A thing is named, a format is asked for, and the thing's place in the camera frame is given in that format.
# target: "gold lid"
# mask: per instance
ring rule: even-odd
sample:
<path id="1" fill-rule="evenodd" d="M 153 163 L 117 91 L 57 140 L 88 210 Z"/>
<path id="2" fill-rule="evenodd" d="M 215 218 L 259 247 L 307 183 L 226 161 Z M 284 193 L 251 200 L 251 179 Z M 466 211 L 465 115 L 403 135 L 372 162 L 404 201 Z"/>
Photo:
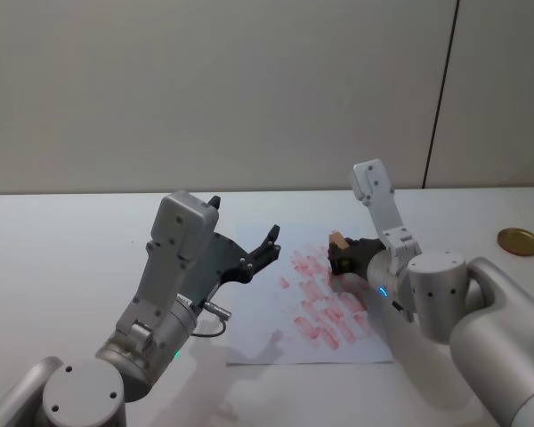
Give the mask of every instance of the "gold lid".
<path id="1" fill-rule="evenodd" d="M 523 229 L 499 231 L 497 242 L 505 251 L 518 256 L 534 255 L 534 233 Z"/>

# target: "table surface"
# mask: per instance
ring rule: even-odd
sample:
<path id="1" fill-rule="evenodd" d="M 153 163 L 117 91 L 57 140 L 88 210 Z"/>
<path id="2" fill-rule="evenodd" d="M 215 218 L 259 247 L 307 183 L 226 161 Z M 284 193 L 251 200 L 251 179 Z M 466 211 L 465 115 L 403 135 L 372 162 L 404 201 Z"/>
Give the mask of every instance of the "table surface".
<path id="1" fill-rule="evenodd" d="M 0 196 L 0 397 L 41 358 L 74 362 L 102 345 L 138 286 L 163 196 Z M 338 230 L 359 221 L 365 235 L 376 235 L 350 191 L 221 196 L 217 229 L 228 236 L 245 221 L 331 222 Z M 534 294 L 534 257 L 496 243 L 506 227 L 534 231 L 534 189 L 400 190 L 396 201 L 424 251 L 485 256 Z M 214 300 L 229 308 L 238 286 Z M 128 425 L 496 425 L 447 347 L 426 341 L 394 310 L 384 322 L 393 363 L 227 367 L 227 335 L 192 339 L 151 394 L 127 406 Z"/>

